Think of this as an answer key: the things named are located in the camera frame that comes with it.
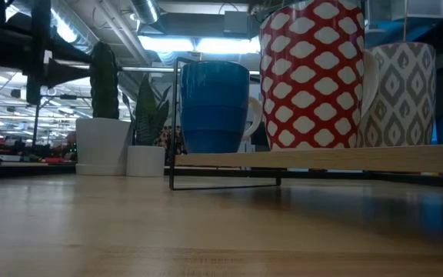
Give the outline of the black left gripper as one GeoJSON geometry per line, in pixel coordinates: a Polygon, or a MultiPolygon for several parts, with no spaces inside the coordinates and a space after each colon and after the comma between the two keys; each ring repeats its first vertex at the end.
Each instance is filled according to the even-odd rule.
{"type": "Polygon", "coordinates": [[[41,87],[53,88],[56,85],[90,76],[89,69],[63,65],[53,58],[49,60],[52,54],[48,54],[45,45],[39,48],[25,47],[24,50],[25,64],[22,74],[27,77],[26,91],[40,91],[41,87]]]}

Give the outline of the blue ceramic mug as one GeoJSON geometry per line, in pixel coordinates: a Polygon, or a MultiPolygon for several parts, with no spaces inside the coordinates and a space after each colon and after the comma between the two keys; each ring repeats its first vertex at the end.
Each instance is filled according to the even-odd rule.
{"type": "Polygon", "coordinates": [[[180,121],[188,154],[237,152],[259,127],[263,108],[250,96],[250,73],[234,62],[182,67],[180,121]]]}

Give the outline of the grey and white patterned mug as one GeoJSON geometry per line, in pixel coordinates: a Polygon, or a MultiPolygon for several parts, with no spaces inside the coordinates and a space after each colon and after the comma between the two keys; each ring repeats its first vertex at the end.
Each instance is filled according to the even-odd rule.
{"type": "Polygon", "coordinates": [[[436,51],[402,42],[371,49],[379,65],[378,93],[361,120],[357,146],[429,145],[435,123],[436,51]]]}

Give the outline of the cactus in white faceted pot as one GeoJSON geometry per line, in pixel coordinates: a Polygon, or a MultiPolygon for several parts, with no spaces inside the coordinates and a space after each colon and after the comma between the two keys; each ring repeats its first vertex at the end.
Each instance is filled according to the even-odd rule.
{"type": "Polygon", "coordinates": [[[112,48],[97,42],[91,53],[92,117],[78,119],[76,127],[79,175],[124,175],[132,125],[119,119],[118,66],[112,48]]]}

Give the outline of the horizontal metal pipe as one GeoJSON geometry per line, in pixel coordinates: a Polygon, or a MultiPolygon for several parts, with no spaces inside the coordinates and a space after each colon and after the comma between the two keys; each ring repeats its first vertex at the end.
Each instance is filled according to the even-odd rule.
{"type": "Polygon", "coordinates": [[[120,66],[119,71],[123,72],[152,72],[152,73],[173,73],[174,68],[153,67],[153,66],[120,66]]]}

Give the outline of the snake plant in white pot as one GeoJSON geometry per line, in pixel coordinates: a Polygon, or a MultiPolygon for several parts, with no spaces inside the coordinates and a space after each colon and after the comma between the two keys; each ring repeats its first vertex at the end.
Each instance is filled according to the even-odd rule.
{"type": "Polygon", "coordinates": [[[133,143],[128,147],[126,175],[133,177],[162,177],[165,167],[165,148],[155,146],[166,120],[170,102],[167,99],[171,87],[155,98],[156,87],[147,74],[143,76],[132,114],[133,143]]]}

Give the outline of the ceiling light fixture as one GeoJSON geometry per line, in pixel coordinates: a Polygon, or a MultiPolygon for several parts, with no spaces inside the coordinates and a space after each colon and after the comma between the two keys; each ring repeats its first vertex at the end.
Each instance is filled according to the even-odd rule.
{"type": "Polygon", "coordinates": [[[234,38],[166,38],[139,36],[145,50],[155,52],[202,52],[208,54],[256,54],[260,52],[259,39],[234,38]]]}

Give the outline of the grey ceiling box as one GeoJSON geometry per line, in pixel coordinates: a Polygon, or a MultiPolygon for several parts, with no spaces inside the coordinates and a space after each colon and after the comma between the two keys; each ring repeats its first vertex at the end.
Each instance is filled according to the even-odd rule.
{"type": "Polygon", "coordinates": [[[246,12],[224,12],[223,34],[225,37],[246,37],[248,30],[248,14],[246,12]]]}

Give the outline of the red mug with white pattern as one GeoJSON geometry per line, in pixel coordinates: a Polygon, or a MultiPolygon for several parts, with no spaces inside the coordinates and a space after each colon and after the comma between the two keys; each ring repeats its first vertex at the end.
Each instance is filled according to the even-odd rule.
{"type": "Polygon", "coordinates": [[[260,27],[261,93],[271,151],[352,149],[378,92],[365,18],[349,0],[304,0],[260,27]]]}

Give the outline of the silver ceiling duct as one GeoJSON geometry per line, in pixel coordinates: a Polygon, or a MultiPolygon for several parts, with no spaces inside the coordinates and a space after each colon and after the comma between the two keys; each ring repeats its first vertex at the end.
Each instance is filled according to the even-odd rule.
{"type": "Polygon", "coordinates": [[[130,0],[132,9],[142,24],[150,25],[158,21],[160,9],[156,0],[130,0]]]}

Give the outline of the black aluminium table frame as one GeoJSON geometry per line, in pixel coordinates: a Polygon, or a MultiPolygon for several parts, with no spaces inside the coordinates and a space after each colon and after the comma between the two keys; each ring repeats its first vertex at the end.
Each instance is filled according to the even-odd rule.
{"type": "MultiPolygon", "coordinates": [[[[73,164],[54,165],[0,165],[0,178],[38,176],[38,175],[63,175],[75,173],[73,164]]],[[[429,185],[443,188],[443,177],[428,175],[409,175],[400,173],[380,172],[289,172],[282,170],[232,170],[232,169],[195,169],[176,168],[175,177],[200,176],[200,177],[244,177],[244,178],[269,178],[269,179],[351,179],[351,180],[376,180],[387,182],[404,182],[416,185],[429,185]]]]}

